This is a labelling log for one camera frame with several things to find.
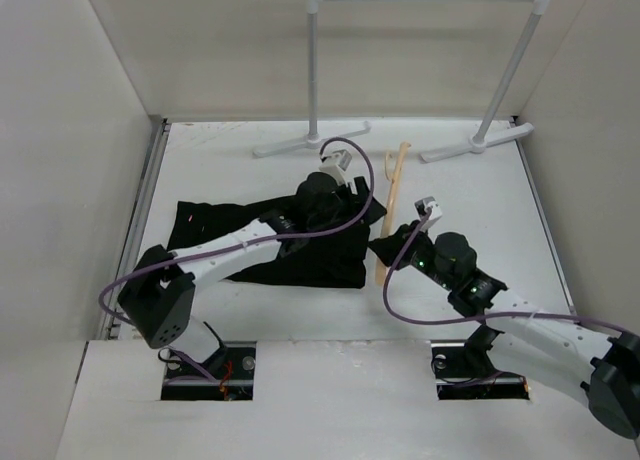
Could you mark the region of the black trousers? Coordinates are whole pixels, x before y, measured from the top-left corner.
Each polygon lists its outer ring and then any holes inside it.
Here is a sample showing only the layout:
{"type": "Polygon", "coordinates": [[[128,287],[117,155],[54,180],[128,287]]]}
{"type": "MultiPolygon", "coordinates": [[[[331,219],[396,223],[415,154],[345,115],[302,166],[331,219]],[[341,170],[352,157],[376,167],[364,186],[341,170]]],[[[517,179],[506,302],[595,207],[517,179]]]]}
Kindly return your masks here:
{"type": "MultiPolygon", "coordinates": [[[[276,197],[247,205],[180,201],[168,240],[169,250],[193,247],[240,229],[271,210],[284,212],[293,198],[276,197]]],[[[273,286],[361,289],[370,226],[386,214],[373,200],[360,223],[332,236],[310,239],[299,251],[229,276],[232,282],[273,286]]]]}

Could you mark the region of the beige plastic hanger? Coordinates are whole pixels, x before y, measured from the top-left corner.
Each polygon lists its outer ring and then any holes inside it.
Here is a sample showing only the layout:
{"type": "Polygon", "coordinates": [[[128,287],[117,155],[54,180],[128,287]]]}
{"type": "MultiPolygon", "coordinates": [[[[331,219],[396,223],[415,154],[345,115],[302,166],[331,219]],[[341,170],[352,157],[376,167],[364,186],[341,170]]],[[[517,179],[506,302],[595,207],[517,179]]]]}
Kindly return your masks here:
{"type": "Polygon", "coordinates": [[[386,238],[391,234],[397,192],[403,171],[404,161],[410,148],[411,144],[409,142],[402,142],[399,146],[399,150],[395,155],[392,155],[389,151],[386,152],[384,160],[384,173],[386,180],[390,184],[390,187],[386,201],[386,215],[383,219],[380,232],[381,238],[386,238]]]}

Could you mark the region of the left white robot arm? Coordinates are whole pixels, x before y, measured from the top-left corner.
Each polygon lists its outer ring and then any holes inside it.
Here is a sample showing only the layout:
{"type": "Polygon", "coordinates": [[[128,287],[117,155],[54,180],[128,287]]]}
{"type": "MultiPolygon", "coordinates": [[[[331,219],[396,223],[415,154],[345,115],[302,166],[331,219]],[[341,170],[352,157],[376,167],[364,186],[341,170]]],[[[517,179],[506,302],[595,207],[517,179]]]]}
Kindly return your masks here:
{"type": "Polygon", "coordinates": [[[149,248],[118,305],[147,345],[175,347],[206,379],[224,367],[221,338],[192,314],[222,281],[360,289],[370,226],[382,214],[364,177],[314,172],[291,196],[247,205],[181,202],[167,245],[149,248]]]}

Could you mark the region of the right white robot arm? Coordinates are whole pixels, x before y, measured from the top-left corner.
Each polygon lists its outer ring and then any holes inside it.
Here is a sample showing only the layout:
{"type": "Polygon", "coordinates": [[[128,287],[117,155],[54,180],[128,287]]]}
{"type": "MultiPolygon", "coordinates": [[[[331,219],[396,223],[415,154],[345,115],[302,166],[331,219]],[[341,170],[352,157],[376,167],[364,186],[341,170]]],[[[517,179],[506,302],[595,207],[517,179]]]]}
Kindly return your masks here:
{"type": "Polygon", "coordinates": [[[448,293],[458,322],[476,322],[464,364],[473,374],[522,375],[585,406],[616,435],[639,437],[639,337],[594,321],[551,314],[516,295],[477,266],[465,236],[447,232],[430,239],[419,223],[370,242],[391,272],[413,267],[448,293]]]}

